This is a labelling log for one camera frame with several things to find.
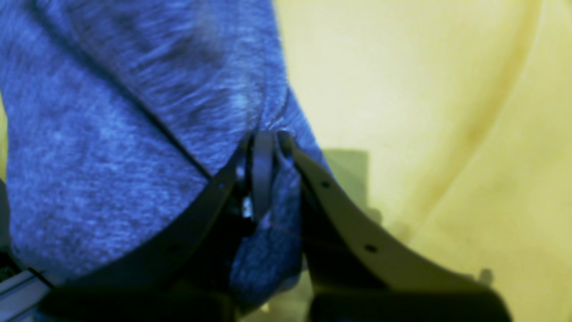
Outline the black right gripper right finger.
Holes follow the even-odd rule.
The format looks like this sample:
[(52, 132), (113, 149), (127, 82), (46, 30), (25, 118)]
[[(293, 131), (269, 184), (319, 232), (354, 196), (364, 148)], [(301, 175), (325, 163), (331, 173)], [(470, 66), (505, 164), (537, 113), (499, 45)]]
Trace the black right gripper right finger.
[(302, 177), (302, 241), (313, 288), (308, 322), (510, 322), (502, 298), (404, 246), (325, 168), (278, 133)]

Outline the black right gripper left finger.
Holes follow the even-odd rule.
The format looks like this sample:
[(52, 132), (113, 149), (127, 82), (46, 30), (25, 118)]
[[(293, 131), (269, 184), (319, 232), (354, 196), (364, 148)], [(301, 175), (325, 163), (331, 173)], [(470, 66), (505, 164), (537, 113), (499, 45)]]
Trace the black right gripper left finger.
[(235, 322), (237, 250), (270, 210), (274, 134), (249, 133), (168, 227), (123, 258), (50, 291), (40, 322)]

